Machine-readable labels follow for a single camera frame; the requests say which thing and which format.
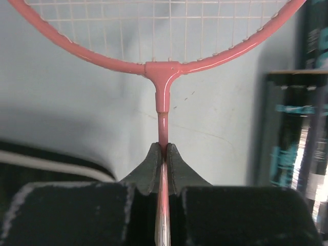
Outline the black SPORT racket bag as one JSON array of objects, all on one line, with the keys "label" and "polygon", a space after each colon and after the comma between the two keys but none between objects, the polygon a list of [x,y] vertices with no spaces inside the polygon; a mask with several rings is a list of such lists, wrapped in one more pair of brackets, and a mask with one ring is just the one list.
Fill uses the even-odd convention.
[{"label": "black SPORT racket bag", "polygon": [[33,181],[115,181],[110,168],[51,149],[1,139],[1,181],[23,185]]}]

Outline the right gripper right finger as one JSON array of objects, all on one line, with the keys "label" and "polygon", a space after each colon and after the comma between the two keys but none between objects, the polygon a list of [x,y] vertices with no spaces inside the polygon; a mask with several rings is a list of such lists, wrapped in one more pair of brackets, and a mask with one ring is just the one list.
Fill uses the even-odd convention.
[{"label": "right gripper right finger", "polygon": [[171,245],[180,245],[179,195],[184,187],[211,187],[208,181],[192,169],[181,157],[177,146],[167,146]]}]

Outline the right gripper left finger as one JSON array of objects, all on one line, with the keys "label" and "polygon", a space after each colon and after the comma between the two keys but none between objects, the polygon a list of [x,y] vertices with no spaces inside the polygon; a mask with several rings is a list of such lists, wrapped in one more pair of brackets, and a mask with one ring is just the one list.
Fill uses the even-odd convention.
[{"label": "right gripper left finger", "polygon": [[126,245],[155,245],[155,220],[161,148],[152,143],[145,159],[120,183],[135,188]]}]

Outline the red badminton racket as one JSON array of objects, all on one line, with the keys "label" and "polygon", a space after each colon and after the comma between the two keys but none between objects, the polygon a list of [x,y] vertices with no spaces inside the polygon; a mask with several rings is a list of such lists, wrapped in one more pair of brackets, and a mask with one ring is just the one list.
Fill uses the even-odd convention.
[{"label": "red badminton racket", "polygon": [[303,1],[11,1],[43,36],[100,67],[155,86],[158,141],[169,142],[174,80],[225,64],[276,32]]}]

